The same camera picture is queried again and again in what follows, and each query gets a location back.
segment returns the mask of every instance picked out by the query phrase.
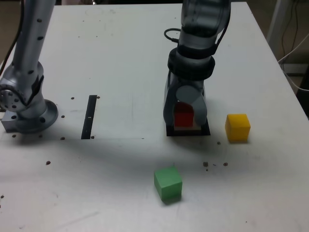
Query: gray robot arm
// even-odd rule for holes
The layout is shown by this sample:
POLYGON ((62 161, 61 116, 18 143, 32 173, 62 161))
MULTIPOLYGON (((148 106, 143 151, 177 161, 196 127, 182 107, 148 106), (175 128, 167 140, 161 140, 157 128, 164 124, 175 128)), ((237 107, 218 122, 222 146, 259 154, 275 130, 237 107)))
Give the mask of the gray robot arm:
POLYGON ((56 0, 21 1, 21 30, 14 58, 0 80, 0 104, 6 109, 7 132, 33 133, 51 126, 57 107, 42 95, 43 67, 39 57, 56 0))
POLYGON ((212 75, 215 66, 212 55, 226 32, 230 13, 230 0, 184 0, 178 46, 170 52, 168 60, 163 110, 167 136, 174 135, 174 109, 179 102, 193 109, 194 122, 201 128, 197 135, 210 133, 204 80, 212 75))

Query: black slot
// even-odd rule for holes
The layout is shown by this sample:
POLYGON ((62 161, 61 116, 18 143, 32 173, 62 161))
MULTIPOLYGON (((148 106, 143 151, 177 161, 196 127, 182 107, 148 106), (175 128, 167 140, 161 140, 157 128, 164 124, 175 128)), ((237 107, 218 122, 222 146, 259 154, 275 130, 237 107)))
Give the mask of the black slot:
POLYGON ((93 118, 95 116, 96 103, 97 103, 97 96, 89 95, 88 106, 86 110, 81 139, 90 139, 93 118))

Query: red cube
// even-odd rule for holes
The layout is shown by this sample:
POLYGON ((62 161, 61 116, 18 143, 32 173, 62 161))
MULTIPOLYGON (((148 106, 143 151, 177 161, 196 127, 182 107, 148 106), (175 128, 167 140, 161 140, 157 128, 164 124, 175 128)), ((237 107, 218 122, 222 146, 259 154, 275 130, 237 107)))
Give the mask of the red cube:
POLYGON ((174 108, 174 127, 193 127, 194 111, 192 106, 177 102, 174 108))

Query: table surface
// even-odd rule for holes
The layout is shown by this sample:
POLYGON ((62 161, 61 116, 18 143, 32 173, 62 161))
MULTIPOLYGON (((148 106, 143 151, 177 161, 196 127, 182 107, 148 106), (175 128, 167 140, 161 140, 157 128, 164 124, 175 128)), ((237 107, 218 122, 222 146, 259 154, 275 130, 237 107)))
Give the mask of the table surface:
POLYGON ((40 62, 59 118, 42 138, 0 128, 1 231, 309 230, 309 123, 246 3, 232 4, 205 81, 211 136, 166 137, 176 44, 163 31, 180 16, 180 4, 55 7, 40 62), (89 95, 95 139, 81 140, 89 95), (227 141, 233 113, 248 115, 247 144, 227 141), (154 171, 171 165, 183 197, 163 204, 154 171))

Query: cube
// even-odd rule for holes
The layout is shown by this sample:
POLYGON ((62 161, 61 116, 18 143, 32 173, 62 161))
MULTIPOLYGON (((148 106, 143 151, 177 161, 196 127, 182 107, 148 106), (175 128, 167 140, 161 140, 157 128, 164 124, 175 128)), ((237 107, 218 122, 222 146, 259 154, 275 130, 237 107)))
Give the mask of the cube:
POLYGON ((192 106, 177 102, 174 108, 174 127, 192 127, 194 111, 192 106))
POLYGON ((225 131, 230 142, 247 142, 250 128, 246 114, 227 115, 225 131))
POLYGON ((157 170, 154 185, 162 201, 181 197, 183 181, 175 167, 157 170))

